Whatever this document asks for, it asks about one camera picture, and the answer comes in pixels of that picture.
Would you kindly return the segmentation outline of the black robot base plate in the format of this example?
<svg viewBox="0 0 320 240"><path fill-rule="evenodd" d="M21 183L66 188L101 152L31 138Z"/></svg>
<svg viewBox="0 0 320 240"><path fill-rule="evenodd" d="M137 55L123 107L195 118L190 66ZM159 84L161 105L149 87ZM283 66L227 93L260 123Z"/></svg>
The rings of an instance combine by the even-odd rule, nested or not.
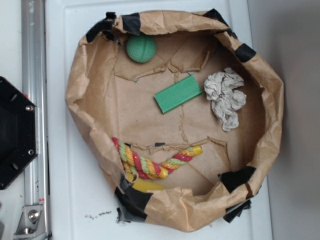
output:
<svg viewBox="0 0 320 240"><path fill-rule="evenodd" d="M37 107L0 78L0 189L7 189L38 155Z"/></svg>

